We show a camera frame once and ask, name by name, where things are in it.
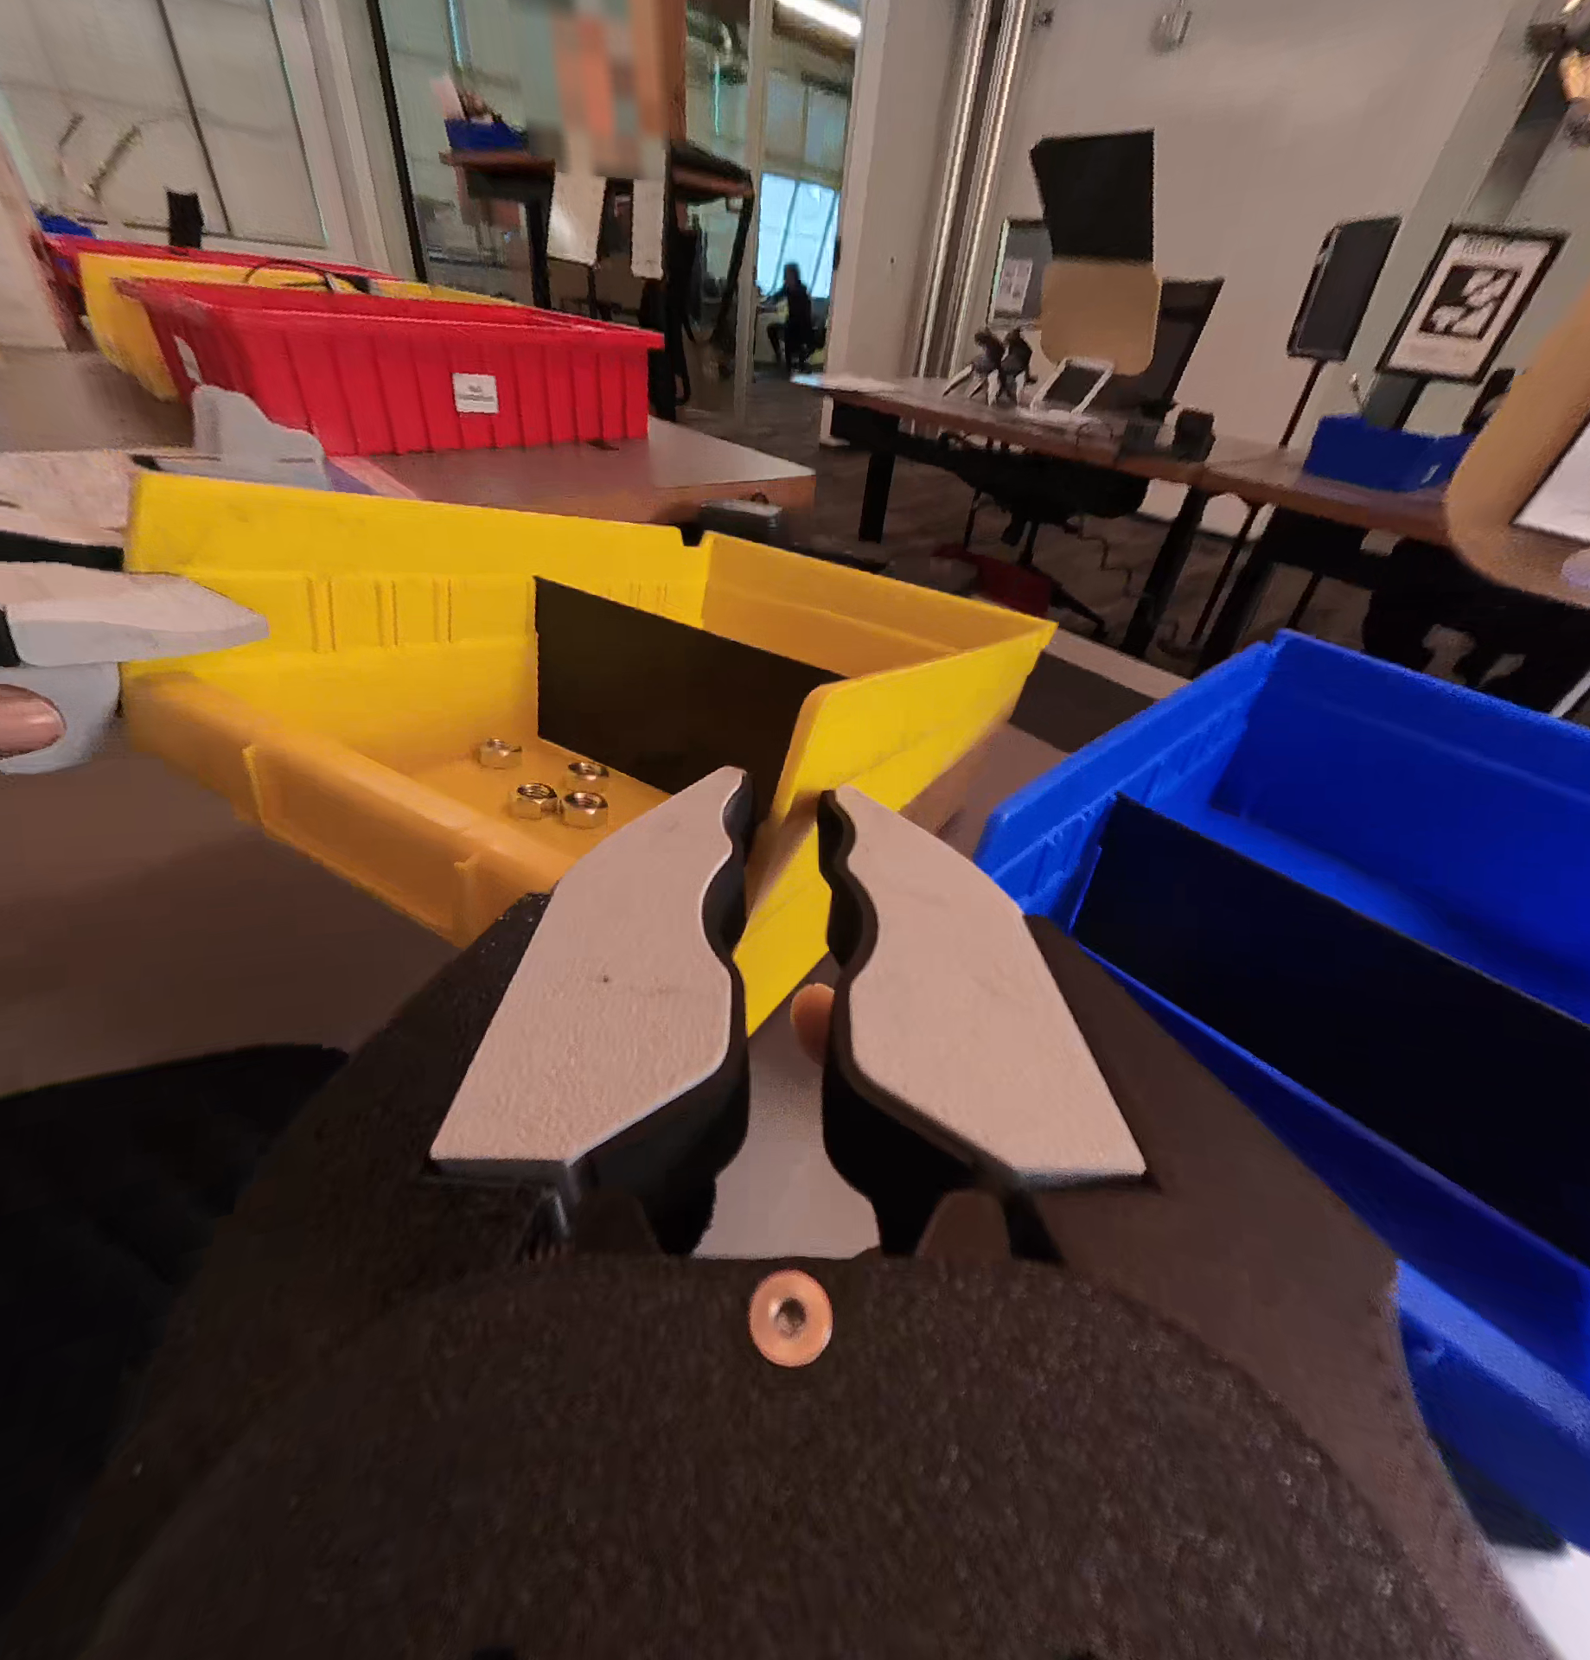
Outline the framed black-white picture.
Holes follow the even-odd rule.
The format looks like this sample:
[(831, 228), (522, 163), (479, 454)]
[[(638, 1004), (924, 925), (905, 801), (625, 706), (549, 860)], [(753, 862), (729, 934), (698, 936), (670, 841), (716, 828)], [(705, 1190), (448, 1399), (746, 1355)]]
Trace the framed black-white picture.
[(1571, 239), (1554, 228), (1454, 223), (1441, 239), (1378, 373), (1482, 386)]

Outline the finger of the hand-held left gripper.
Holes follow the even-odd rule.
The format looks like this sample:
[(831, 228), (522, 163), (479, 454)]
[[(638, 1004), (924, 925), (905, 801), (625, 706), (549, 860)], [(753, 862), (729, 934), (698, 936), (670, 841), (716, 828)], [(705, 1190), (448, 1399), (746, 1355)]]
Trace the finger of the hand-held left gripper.
[(125, 452), (0, 452), (0, 532), (121, 549), (136, 480)]
[(258, 645), (270, 621), (162, 573), (8, 571), (8, 630), (29, 667), (155, 662)]

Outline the black panel on stand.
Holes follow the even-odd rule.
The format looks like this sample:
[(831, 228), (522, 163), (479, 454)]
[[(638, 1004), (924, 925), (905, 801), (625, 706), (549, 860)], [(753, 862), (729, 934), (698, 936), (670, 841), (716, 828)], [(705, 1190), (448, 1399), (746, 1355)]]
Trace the black panel on stand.
[(1283, 447), (1298, 434), (1324, 369), (1350, 360), (1402, 228), (1402, 217), (1344, 221), (1320, 245), (1287, 339), (1287, 358), (1307, 363), (1307, 380), (1283, 428)]

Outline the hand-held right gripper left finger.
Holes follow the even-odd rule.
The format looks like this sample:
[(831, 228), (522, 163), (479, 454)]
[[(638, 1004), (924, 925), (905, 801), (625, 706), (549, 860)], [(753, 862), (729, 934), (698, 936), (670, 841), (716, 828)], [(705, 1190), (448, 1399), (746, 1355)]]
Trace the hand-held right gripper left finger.
[(444, 1179), (536, 1188), (566, 1234), (635, 1201), (694, 1253), (750, 1127), (753, 788), (722, 767), (583, 856), (548, 899), (431, 1147)]

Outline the wooden stand black panel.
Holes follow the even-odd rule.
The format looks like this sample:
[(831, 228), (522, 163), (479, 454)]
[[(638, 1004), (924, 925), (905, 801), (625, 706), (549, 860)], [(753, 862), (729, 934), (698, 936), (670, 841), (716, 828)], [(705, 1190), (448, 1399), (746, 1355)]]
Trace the wooden stand black panel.
[(1155, 352), (1154, 130), (1041, 139), (1031, 165), (1052, 241), (1039, 306), (1044, 354), (1142, 375)]

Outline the black bin divider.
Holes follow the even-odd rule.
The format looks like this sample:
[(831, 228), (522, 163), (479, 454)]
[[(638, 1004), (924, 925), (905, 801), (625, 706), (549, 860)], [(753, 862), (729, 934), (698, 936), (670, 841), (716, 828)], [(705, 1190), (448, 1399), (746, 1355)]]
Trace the black bin divider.
[(677, 795), (722, 767), (774, 806), (807, 697), (839, 675), (536, 578), (538, 734)]
[(1074, 936), (1590, 1269), (1590, 1023), (1128, 795)]

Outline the white instruction sheet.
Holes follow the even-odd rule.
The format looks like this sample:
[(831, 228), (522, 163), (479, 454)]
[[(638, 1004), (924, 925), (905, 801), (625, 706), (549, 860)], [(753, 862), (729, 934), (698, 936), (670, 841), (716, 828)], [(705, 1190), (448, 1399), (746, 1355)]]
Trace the white instruction sheet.
[(1590, 410), (1513, 523), (1590, 547)]

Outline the yellow plastic bin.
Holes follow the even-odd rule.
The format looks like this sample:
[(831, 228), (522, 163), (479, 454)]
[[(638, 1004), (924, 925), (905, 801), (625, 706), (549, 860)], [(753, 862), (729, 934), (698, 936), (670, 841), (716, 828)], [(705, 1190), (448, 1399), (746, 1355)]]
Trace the yellow plastic bin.
[[(546, 893), (609, 830), (509, 817), (564, 793), (577, 752), (538, 734), (536, 578), (840, 677), (813, 691), (751, 823), (738, 945), (750, 1030), (827, 949), (818, 799), (931, 801), (1009, 723), (1053, 623), (711, 532), (149, 473), (127, 567), (260, 612), (270, 639), (125, 673), (131, 738), (296, 853), (457, 947)], [(473, 745), (525, 745), (486, 771)]]

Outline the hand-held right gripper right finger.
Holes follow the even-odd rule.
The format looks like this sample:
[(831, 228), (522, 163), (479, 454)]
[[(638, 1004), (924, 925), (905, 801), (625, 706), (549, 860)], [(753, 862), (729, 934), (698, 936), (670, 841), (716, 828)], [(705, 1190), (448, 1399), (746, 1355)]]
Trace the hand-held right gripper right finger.
[(835, 986), (827, 1158), (913, 1256), (979, 1193), (1024, 1256), (1046, 1197), (1129, 1190), (1146, 1162), (1022, 906), (979, 865), (853, 786), (818, 808)]

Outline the small white blue object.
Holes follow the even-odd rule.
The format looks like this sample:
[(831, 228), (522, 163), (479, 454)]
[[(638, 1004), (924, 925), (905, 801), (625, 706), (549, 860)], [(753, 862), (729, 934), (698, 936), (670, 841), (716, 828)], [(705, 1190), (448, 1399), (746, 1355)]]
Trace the small white blue object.
[(331, 491), (327, 450), (309, 430), (281, 426), (249, 397), (197, 386), (192, 402), (194, 450), (186, 458), (197, 476)]

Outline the blue plastic bin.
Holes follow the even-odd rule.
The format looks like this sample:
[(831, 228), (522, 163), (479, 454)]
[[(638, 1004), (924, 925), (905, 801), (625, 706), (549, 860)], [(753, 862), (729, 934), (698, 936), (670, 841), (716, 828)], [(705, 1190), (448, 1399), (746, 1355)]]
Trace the blue plastic bin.
[(1387, 493), (1446, 489), (1474, 441), (1474, 432), (1437, 436), (1339, 413), (1317, 426), (1302, 471), (1326, 482)]
[[(1298, 634), (1000, 804), (976, 860), (1074, 923), (1128, 795), (1590, 1023), (1590, 728)], [(1091, 953), (1398, 1256), (1432, 1436), (1590, 1555), (1590, 1269)]]

